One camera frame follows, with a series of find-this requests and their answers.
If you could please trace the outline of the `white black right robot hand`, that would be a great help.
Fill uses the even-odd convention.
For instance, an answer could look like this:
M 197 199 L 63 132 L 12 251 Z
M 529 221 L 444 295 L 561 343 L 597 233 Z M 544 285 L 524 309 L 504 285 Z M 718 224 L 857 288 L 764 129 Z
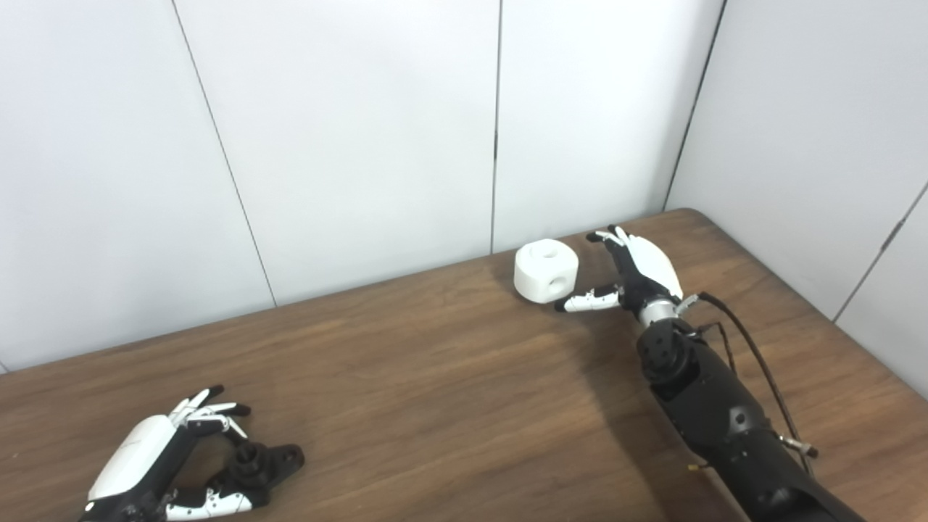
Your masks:
M 599 242 L 616 265 L 618 280 L 554 301 L 557 312 L 576 313 L 621 308 L 645 328 L 678 318 L 684 299 L 682 285 L 667 254 L 652 241 L 626 233 L 617 225 L 591 231 L 589 242 Z

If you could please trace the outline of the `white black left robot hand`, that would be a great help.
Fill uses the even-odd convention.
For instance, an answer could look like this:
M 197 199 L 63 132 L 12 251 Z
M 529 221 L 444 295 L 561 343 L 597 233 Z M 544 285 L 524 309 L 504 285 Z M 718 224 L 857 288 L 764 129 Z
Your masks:
M 196 521 L 262 508 L 262 493 L 243 492 L 229 478 L 199 489 L 173 488 L 200 439 L 222 434 L 236 448 L 249 442 L 236 417 L 251 410 L 236 402 L 211 404 L 216 384 L 182 399 L 172 412 L 143 419 L 110 457 L 91 486 L 82 521 Z

